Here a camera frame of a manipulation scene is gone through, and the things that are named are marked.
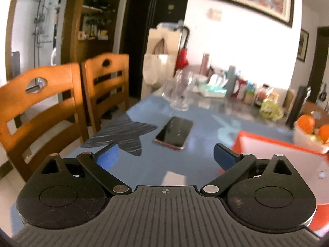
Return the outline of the dark star-shaped mat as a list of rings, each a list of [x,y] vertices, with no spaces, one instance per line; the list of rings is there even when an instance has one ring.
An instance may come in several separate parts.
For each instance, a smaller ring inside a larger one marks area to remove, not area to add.
[[[106,151],[117,145],[119,149],[140,157],[142,155],[142,143],[140,137],[148,134],[158,127],[153,124],[132,121],[128,114],[123,114],[111,122],[96,135],[89,138],[81,148],[103,147]]]

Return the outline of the green panda mug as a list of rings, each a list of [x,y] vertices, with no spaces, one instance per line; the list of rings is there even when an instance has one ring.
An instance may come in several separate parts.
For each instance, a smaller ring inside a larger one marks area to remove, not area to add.
[[[274,101],[264,99],[260,107],[259,113],[267,119],[280,120],[284,116],[283,109]]]

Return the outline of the black smartphone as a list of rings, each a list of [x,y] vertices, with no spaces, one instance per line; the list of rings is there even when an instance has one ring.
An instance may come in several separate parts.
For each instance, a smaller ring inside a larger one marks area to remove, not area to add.
[[[154,142],[171,149],[184,149],[192,128],[192,121],[173,116],[156,135]]]

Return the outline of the red supplement bottle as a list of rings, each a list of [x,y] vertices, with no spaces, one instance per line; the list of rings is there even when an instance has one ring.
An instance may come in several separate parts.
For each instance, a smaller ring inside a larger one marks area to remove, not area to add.
[[[246,80],[236,79],[231,97],[237,100],[243,100],[245,97],[247,84],[248,82]]]

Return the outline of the tissue box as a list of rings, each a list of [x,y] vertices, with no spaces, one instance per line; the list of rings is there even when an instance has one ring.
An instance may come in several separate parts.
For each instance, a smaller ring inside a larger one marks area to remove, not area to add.
[[[215,83],[211,84],[202,84],[199,86],[199,93],[206,98],[224,98],[227,92],[227,89],[224,88],[224,85],[227,83],[227,80],[218,80]]]

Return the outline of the white fruit basket bowl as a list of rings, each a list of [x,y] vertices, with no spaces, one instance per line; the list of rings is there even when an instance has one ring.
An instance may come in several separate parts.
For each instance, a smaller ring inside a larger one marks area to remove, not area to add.
[[[307,134],[299,127],[297,122],[294,123],[293,143],[299,147],[309,149],[314,152],[322,154],[328,153],[328,145],[321,144],[314,134]]]

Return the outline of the left orange in bowl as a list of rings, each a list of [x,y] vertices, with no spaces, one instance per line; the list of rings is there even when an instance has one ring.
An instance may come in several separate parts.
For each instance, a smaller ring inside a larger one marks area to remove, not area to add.
[[[312,134],[315,129],[316,122],[311,115],[304,114],[298,118],[297,126],[305,133]]]

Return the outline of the orange in bowl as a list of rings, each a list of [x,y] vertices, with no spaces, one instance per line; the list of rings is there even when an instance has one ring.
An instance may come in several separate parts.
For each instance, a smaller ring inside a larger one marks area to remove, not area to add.
[[[323,125],[318,131],[317,136],[321,139],[323,144],[327,144],[329,140],[329,125]]]
[[[305,133],[312,134],[315,129],[316,122],[311,115],[304,114],[298,118],[297,126]]]

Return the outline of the far wooden chair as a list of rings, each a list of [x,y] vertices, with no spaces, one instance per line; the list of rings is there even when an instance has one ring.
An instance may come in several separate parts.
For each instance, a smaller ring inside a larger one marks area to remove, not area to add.
[[[124,104],[129,109],[129,56],[103,53],[82,63],[82,80],[94,133],[101,130],[101,118]]]

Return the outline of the black thermos bottle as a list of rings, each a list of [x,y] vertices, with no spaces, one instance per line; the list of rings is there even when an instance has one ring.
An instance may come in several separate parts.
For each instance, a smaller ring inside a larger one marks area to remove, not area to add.
[[[292,109],[289,113],[288,119],[286,121],[286,126],[290,129],[294,128],[294,123],[298,119],[308,97],[311,94],[310,86],[300,86],[297,91],[297,95],[295,96],[295,100],[292,106]]]

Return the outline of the grey cylinder container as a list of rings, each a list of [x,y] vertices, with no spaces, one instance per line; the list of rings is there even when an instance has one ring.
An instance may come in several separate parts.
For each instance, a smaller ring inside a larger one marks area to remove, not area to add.
[[[235,86],[235,79],[236,79],[236,67],[230,66],[227,72],[227,83],[226,83],[226,97],[230,97],[231,93],[233,92]]]

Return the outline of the clear glass pitcher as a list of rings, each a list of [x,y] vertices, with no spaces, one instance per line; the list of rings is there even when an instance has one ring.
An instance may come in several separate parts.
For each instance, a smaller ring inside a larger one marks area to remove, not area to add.
[[[162,97],[170,102],[173,109],[185,112],[190,107],[194,84],[193,72],[177,70],[172,79],[165,81]]]

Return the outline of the right orange in bowl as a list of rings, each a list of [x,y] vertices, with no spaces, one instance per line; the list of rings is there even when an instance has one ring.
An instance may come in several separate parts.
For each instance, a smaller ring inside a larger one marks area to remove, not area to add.
[[[323,125],[318,131],[317,136],[321,139],[323,144],[327,144],[329,140],[329,125]]]

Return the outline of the pink thermos bottle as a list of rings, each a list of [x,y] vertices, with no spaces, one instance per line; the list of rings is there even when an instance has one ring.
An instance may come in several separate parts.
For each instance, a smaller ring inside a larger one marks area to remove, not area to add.
[[[207,53],[203,54],[202,62],[201,62],[201,66],[200,66],[200,72],[199,72],[200,75],[208,76],[208,74],[209,74],[209,57],[210,57],[209,54],[207,54]]]

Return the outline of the red folded umbrella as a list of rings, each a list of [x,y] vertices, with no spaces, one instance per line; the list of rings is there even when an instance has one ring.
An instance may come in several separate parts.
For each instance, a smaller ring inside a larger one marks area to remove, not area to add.
[[[190,29],[187,26],[183,26],[182,34],[185,34],[186,36],[183,42],[183,47],[179,50],[177,55],[175,71],[182,70],[183,68],[189,65],[189,62],[187,60],[187,44],[190,37]]]

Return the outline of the beige paper bag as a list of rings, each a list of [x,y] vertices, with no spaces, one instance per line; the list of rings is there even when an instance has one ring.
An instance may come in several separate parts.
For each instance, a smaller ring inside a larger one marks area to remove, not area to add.
[[[166,29],[149,30],[147,50],[143,60],[143,80],[154,88],[161,87],[173,77],[181,32]]]

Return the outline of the small framed picture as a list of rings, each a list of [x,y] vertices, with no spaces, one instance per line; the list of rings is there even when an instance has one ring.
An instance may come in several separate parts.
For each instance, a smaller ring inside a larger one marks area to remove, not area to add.
[[[297,59],[302,62],[305,62],[305,59],[306,59],[308,40],[309,40],[309,33],[307,31],[301,29],[298,52],[297,52]]]

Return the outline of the wooden display cabinet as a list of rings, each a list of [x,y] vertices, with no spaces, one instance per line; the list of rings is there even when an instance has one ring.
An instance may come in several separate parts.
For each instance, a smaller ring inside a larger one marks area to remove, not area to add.
[[[113,51],[120,0],[61,0],[57,57],[83,63]]]

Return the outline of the white wall switch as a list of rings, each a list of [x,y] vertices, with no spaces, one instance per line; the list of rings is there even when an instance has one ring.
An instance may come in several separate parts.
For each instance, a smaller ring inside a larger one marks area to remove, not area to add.
[[[222,11],[210,8],[208,11],[208,18],[214,21],[221,21]]]

